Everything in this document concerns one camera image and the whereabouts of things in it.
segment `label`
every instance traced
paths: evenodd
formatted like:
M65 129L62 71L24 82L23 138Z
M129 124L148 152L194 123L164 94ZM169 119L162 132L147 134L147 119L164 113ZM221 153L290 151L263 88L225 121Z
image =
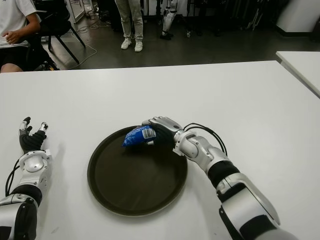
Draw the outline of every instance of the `label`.
M155 138L156 132L152 128L147 128L142 130L142 135L144 139Z

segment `blue plastic bag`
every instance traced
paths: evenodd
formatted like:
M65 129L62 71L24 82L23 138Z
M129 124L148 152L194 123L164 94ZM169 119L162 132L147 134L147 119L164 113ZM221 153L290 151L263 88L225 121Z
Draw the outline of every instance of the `blue plastic bag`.
M122 147L149 142L155 139L155 137L156 132L151 128L150 125L141 126L133 129L125 136Z

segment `chair leg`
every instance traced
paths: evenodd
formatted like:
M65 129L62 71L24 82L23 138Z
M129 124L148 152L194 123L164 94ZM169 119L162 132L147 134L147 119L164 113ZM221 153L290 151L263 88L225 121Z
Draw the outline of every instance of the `chair leg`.
M79 60L76 58L76 56L70 51L70 49L67 47L67 45L61 40L59 36L55 36L56 39L61 43L61 45L65 48L65 50L70 54L70 56L76 61L77 64L79 64Z
M51 53L51 36L48 36L48 49L49 49L49 52Z
M71 26L71 30L73 32L73 34L76 36L76 38L80 41L80 43L83 45L84 48L86 48L86 45L84 44L84 42L82 41L82 39L79 37L79 35L77 34L77 32L74 30L74 28Z

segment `person's hand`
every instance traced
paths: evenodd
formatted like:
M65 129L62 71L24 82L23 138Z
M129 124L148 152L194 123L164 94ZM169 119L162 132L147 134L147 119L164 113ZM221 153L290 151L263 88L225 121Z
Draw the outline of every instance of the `person's hand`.
M6 31L2 37L5 37L8 44L17 44L21 39L19 31Z

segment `standing person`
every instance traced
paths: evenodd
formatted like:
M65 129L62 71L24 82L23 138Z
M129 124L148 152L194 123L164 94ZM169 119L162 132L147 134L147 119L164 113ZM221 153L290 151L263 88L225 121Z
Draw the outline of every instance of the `standing person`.
M121 23L123 28L124 41L121 45L121 49L127 49L131 45L131 23L130 12L135 29L135 48L136 52L141 52L143 49L143 20L140 11L140 0L115 0L115 3L119 9L121 16Z
M22 38L39 30L40 23L32 0L0 0L1 73L22 72L27 69L29 45Z

